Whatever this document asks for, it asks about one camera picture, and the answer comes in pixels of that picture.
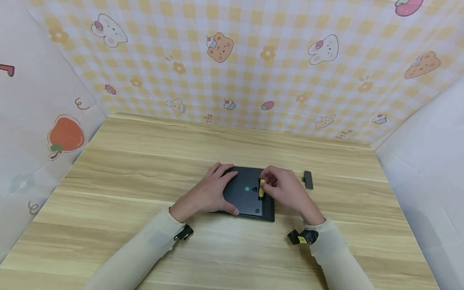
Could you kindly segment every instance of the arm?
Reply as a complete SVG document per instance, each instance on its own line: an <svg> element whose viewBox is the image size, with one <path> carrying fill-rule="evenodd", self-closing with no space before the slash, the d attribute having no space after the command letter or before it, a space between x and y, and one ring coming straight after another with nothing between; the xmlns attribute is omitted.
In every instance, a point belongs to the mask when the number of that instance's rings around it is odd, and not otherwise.
<svg viewBox="0 0 464 290"><path fill-rule="evenodd" d="M169 209L163 209L94 274L83 290L135 289L154 264L170 251L184 221L198 211L218 210L238 215L238 209L224 200L223 191L237 172L224 172L233 164L216 163L205 177Z"/></svg>
<svg viewBox="0 0 464 290"><path fill-rule="evenodd" d="M167 209L148 224L95 273L84 290L135 289L153 265L170 251L184 227Z"/></svg>
<svg viewBox="0 0 464 290"><path fill-rule="evenodd" d="M319 233L310 249L316 262L322 267L330 290L374 289L349 251L342 233L333 221L324 218L293 171L269 166L260 177L266 179L266 183L261 186L267 194L297 211L303 218L305 229Z"/></svg>
<svg viewBox="0 0 464 290"><path fill-rule="evenodd" d="M319 233L316 242L309 247L330 290L374 290L333 221L327 219L321 225L304 228Z"/></svg>

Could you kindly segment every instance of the white sleeve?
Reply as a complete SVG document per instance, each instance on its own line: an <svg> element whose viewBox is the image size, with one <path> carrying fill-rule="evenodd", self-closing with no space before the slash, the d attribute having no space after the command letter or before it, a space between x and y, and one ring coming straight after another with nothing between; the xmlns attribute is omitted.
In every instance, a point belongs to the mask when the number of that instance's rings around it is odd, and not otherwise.
<svg viewBox="0 0 464 290"><path fill-rule="evenodd" d="M304 229L319 233L316 242L309 247L316 262L322 267L330 290L374 290L371 281L348 249L342 233L330 218L318 226L305 225Z"/></svg>
<svg viewBox="0 0 464 290"><path fill-rule="evenodd" d="M185 224L163 209L106 263L83 290L135 289L154 264L170 251Z"/></svg>

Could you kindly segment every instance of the person's left hand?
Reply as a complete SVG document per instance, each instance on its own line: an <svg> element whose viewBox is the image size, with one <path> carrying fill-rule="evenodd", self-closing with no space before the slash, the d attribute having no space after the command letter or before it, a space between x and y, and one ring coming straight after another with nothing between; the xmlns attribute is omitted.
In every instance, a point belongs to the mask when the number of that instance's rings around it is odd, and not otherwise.
<svg viewBox="0 0 464 290"><path fill-rule="evenodd" d="M190 191L180 197L169 209L177 221L183 223L196 212L225 211L238 215L238 209L224 199L224 188L227 183L237 175L237 171L224 172L233 167L233 164L214 164L200 182Z"/></svg>

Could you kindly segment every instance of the hand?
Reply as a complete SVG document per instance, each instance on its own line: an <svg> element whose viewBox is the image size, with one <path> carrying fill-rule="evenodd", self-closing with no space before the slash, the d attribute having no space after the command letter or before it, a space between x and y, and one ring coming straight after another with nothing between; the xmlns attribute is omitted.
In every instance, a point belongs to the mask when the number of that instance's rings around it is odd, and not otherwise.
<svg viewBox="0 0 464 290"><path fill-rule="evenodd" d="M205 177L169 209L173 218L183 223L197 212L225 211L238 215L238 209L224 199L224 188L238 173L232 171L223 176L232 167L233 164L214 164Z"/></svg>
<svg viewBox="0 0 464 290"><path fill-rule="evenodd" d="M259 177L266 180L261 184L264 192L298 212L306 224L316 226L325 221L316 203L309 197L293 171L268 166Z"/></svg>

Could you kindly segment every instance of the yellow label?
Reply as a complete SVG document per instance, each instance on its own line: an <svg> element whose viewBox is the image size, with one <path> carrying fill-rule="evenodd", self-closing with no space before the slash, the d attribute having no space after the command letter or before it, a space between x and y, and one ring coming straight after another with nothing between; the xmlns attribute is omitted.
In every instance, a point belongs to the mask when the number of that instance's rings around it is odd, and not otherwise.
<svg viewBox="0 0 464 290"><path fill-rule="evenodd" d="M298 240L300 240L300 243L302 244L307 244L306 240L302 236L298 236Z"/></svg>

